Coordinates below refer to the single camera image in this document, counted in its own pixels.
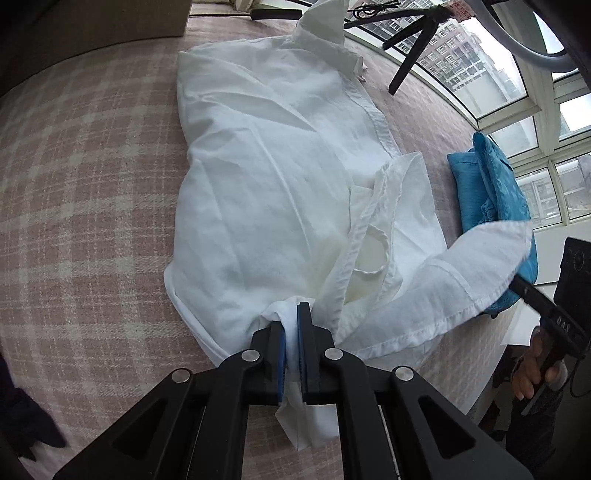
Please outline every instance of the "dark fabric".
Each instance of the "dark fabric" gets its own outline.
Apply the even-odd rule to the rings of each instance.
[[[511,410],[511,424],[507,430],[505,448],[538,478],[540,468],[552,456],[552,437],[556,422],[556,411],[562,400],[563,392],[546,389],[549,398],[544,399],[536,413],[521,415],[526,402],[515,399]]]
[[[43,442],[65,447],[66,441],[51,417],[12,383],[8,366],[0,355],[0,432],[17,456],[35,460],[31,446]]]
[[[33,480],[2,432],[0,432],[0,475],[2,479],[7,480]]]
[[[6,0],[0,2],[0,77],[19,53],[35,22],[59,0]]]

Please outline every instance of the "black cable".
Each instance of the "black cable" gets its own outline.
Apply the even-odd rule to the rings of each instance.
[[[250,14],[190,14],[189,18],[195,17],[250,17]]]
[[[574,391],[573,391],[574,375],[577,372],[577,369],[579,368],[580,362],[581,362],[581,360],[578,359],[577,360],[577,363],[575,363],[574,368],[573,368],[573,374],[571,375],[571,378],[570,378],[570,388],[569,388],[569,391],[570,391],[570,396],[573,397],[573,398],[583,398],[583,397],[586,397],[587,395],[591,394],[591,389],[587,390],[585,393],[580,394],[580,395],[576,395],[574,393]]]
[[[392,0],[383,4],[364,4],[354,9],[347,10],[347,12],[353,12],[353,16],[358,20],[364,18],[375,17],[378,13],[387,10],[388,8],[396,8],[400,6],[400,0]]]

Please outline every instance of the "blue cloth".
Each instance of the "blue cloth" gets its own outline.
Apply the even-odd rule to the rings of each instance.
[[[501,149],[480,132],[472,137],[474,148],[468,152],[452,153],[447,160],[457,183],[462,230],[496,220],[530,220],[527,200],[515,181],[513,169]],[[530,256],[518,273],[534,283],[538,277],[538,256],[535,240],[531,241]],[[485,313],[502,312],[519,297],[510,290],[504,292]]]

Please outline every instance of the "building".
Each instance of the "building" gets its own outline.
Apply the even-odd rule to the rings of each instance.
[[[570,219],[591,213],[591,154],[556,165]],[[517,179],[527,198],[534,228],[561,221],[556,192],[546,168]]]
[[[385,1],[387,0],[371,0],[371,3],[380,4]],[[351,8],[364,3],[370,2],[359,0]],[[397,9],[429,8],[440,3],[442,2],[439,0],[402,0]],[[385,40],[417,18],[397,18],[364,27]],[[408,53],[417,38],[418,34],[413,35],[399,43],[397,48]],[[439,26],[418,59],[418,63],[453,92],[475,117],[486,115],[523,97],[525,93],[523,88],[520,91],[504,70],[495,67],[494,61],[480,44],[478,36],[451,19]],[[497,132],[494,139],[508,155],[528,150],[537,144],[537,140],[535,129],[525,127],[527,126],[519,123],[511,125]]]

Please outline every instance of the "bed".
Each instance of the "bed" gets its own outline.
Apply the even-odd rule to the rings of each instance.
[[[176,104],[176,55],[198,44],[283,35],[289,21],[191,18],[183,38],[137,41],[65,60],[0,100],[0,341],[17,386],[46,409],[69,446],[38,445],[51,478],[178,367],[212,365],[168,300],[178,188],[187,171]],[[448,245],[461,234],[446,154],[473,129],[395,66],[348,40],[365,87],[404,153],[421,151]],[[462,411],[504,350],[513,309],[446,334],[420,373]],[[342,478],[338,440],[293,449],[271,407],[251,408],[245,479]]]

